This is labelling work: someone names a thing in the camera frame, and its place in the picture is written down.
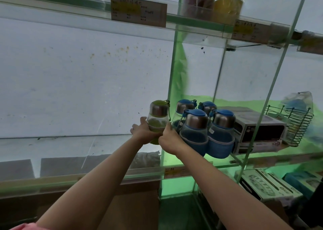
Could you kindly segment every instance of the hand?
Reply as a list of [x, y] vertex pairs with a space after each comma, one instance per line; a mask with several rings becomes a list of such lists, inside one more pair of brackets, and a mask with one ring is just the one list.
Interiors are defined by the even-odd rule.
[[170, 122], [168, 122], [163, 135], [159, 137], [158, 141], [163, 150], [175, 156], [177, 156], [183, 148], [188, 146], [179, 134], [177, 134], [176, 130], [172, 130]]
[[147, 117], [140, 117], [140, 125], [133, 124], [130, 129], [132, 138], [138, 140], [141, 144], [147, 144], [162, 135], [162, 133], [150, 131], [146, 119]]

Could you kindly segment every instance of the wire rack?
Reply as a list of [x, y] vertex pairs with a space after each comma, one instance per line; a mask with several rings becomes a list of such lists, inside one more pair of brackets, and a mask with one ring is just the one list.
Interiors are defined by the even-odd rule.
[[286, 136], [283, 138], [283, 143], [288, 144], [291, 147], [297, 147], [301, 142], [307, 127], [309, 126], [314, 114], [310, 112], [311, 108], [308, 108], [307, 111], [299, 110], [295, 108], [281, 108], [273, 107], [268, 105], [265, 113], [281, 114], [276, 116], [276, 119], [287, 121], [287, 132]]

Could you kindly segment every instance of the forearm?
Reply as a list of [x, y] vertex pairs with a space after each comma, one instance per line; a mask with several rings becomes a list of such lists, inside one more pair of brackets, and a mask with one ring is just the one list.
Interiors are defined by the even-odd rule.
[[291, 228], [263, 203], [224, 175], [189, 146], [177, 157], [191, 172], [213, 211], [228, 229]]
[[66, 191], [37, 221], [50, 230], [96, 229], [142, 147], [131, 138]]

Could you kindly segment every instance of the display cabinet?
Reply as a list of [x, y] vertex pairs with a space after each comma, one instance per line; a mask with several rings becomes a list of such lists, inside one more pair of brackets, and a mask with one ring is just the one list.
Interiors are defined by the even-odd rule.
[[[242, 152], [205, 155], [236, 182], [247, 169], [280, 178], [323, 169], [323, 32], [305, 23], [316, 18], [310, 0], [241, 0], [230, 16], [187, 0], [115, 1], [0, 0], [1, 197], [70, 187], [131, 136], [154, 100], [170, 100], [171, 117], [181, 99], [258, 112]], [[302, 91], [313, 95], [312, 136], [255, 153], [268, 105]], [[147, 144], [124, 182], [153, 180], [160, 198], [198, 189], [179, 159]]]

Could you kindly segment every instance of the pink sleeve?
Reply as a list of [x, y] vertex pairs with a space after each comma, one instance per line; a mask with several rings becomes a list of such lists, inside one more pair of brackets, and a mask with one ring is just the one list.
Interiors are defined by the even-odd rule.
[[35, 223], [23, 223], [10, 230], [46, 230], [45, 228], [37, 227]]

